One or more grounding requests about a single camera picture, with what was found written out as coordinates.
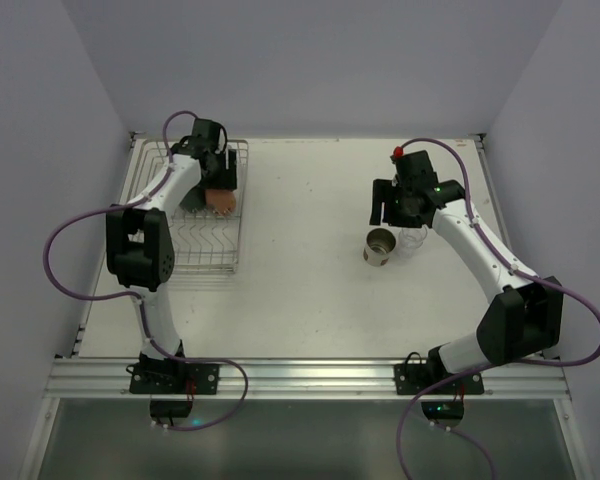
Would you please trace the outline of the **clear faceted glass cup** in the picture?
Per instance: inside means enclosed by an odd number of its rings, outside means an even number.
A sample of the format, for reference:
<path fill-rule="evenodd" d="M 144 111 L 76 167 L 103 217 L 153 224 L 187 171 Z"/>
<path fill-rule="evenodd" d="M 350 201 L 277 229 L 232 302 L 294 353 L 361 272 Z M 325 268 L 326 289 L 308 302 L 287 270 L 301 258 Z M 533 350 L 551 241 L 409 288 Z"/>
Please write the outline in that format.
<path fill-rule="evenodd" d="M 403 228 L 398 235 L 396 253 L 401 260 L 411 258 L 423 245 L 427 238 L 426 226 L 420 228 Z"/>

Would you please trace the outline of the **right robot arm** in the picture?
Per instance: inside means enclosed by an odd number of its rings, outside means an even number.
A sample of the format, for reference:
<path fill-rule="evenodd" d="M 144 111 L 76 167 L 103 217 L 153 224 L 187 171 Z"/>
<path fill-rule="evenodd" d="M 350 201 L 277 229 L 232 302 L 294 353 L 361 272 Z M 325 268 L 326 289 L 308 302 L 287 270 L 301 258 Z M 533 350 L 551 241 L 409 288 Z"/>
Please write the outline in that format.
<path fill-rule="evenodd" d="M 517 260 L 474 211 L 468 189 L 456 180 L 440 181 L 427 152 L 397 147 L 391 161 L 394 178 L 373 182 L 371 224 L 433 230 L 464 262 L 488 303 L 473 333 L 429 351 L 430 379 L 508 364 L 555 346 L 563 307 L 558 281 L 516 275 Z"/>

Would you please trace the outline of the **orange ceramic mug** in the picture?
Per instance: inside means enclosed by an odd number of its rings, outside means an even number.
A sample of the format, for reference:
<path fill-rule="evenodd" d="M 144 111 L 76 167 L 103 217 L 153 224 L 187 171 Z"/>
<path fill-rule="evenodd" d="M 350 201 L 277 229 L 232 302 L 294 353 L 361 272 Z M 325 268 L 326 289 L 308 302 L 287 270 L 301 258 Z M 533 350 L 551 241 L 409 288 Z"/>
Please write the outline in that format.
<path fill-rule="evenodd" d="M 231 190 L 207 189 L 205 191 L 207 207 L 218 215 L 229 215 L 237 206 L 235 194 Z"/>

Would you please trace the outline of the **metal tin cup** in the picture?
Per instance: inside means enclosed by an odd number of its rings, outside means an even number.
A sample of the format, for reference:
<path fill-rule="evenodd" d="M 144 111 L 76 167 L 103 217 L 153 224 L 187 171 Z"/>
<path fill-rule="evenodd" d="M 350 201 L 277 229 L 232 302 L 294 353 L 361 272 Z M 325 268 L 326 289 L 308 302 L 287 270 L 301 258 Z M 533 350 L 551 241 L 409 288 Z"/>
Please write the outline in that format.
<path fill-rule="evenodd" d="M 397 240 L 395 235 L 385 228 L 374 228 L 366 236 L 363 258 L 374 267 L 382 267 L 389 261 Z"/>

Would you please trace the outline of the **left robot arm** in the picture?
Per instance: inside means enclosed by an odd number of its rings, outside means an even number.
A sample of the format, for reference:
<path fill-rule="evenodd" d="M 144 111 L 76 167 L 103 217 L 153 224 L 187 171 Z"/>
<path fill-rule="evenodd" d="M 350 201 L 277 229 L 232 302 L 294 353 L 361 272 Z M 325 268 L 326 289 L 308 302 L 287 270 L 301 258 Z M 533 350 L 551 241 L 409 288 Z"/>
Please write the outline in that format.
<path fill-rule="evenodd" d="M 141 357 L 186 361 L 176 331 L 167 284 L 176 254 L 169 221 L 192 193 L 202 207 L 227 216 L 237 207 L 237 154 L 221 123 L 195 116 L 191 132 L 171 145 L 156 176 L 125 205 L 106 213 L 106 264 L 134 303 Z"/>

